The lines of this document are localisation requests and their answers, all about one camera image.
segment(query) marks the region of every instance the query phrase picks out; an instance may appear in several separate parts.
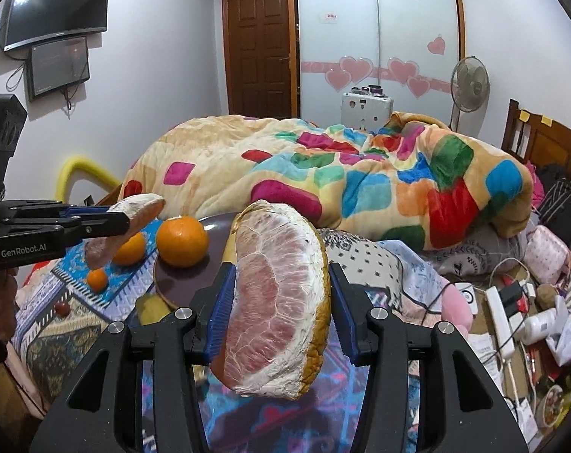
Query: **human hand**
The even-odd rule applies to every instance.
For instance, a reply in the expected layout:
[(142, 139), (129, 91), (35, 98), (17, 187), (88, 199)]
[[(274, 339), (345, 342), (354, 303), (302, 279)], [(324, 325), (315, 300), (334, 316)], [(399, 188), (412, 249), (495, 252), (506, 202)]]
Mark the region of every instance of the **human hand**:
[(0, 340), (3, 342), (8, 342), (13, 337), (17, 327), (14, 310), (17, 271), (18, 269), (0, 270)]

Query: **white bottle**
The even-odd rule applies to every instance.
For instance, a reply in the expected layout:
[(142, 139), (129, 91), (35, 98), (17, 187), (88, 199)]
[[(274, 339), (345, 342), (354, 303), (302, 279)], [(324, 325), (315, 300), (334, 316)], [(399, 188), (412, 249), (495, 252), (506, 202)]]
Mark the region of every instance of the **white bottle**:
[(530, 345), (545, 339), (552, 331), (557, 314), (556, 308), (550, 308), (536, 315), (529, 316), (521, 329), (522, 335), (520, 340), (522, 343)]

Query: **orange fruit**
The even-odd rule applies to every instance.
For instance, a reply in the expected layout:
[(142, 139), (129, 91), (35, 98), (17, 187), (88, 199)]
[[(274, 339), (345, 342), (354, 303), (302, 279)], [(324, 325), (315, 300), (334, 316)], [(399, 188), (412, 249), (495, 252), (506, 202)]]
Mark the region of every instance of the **orange fruit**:
[(208, 234), (195, 218), (166, 220), (157, 230), (155, 243), (162, 260), (173, 267), (191, 267), (208, 251)]
[(107, 274), (105, 274), (105, 270), (103, 269), (94, 269), (88, 272), (88, 276), (86, 277), (86, 282), (90, 289), (93, 290), (95, 293), (101, 293), (107, 287), (107, 283), (109, 280), (107, 279)]
[(146, 250), (145, 236), (141, 232), (135, 233), (117, 250), (111, 262), (116, 266), (132, 266), (145, 256)]

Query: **metal screw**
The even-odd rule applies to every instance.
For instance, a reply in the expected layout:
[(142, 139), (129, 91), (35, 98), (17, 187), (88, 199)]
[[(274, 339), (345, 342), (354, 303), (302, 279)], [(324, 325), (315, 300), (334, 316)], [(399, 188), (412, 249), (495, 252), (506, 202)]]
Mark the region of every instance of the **metal screw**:
[(455, 330), (455, 327), (451, 322), (446, 322), (443, 320), (442, 322), (438, 323), (438, 330), (443, 332), (443, 334), (452, 334), (453, 330)]
[(191, 308), (188, 307), (179, 308), (174, 312), (174, 316), (179, 320), (187, 320), (188, 318), (191, 317), (191, 315), (193, 315), (193, 310), (191, 310)]
[(382, 307), (375, 307), (372, 308), (369, 314), (374, 317), (376, 320), (383, 320), (388, 316), (388, 310)]
[(107, 328), (109, 329), (110, 334), (119, 334), (124, 330), (124, 322), (117, 320), (116, 322), (109, 324)]

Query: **white suitcase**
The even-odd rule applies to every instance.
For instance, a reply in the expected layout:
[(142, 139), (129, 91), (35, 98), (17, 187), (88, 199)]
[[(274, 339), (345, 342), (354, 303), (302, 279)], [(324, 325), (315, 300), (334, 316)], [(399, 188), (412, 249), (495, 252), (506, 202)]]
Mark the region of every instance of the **white suitcase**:
[(377, 93), (347, 92), (342, 95), (342, 124), (377, 134), (392, 116), (392, 98)]

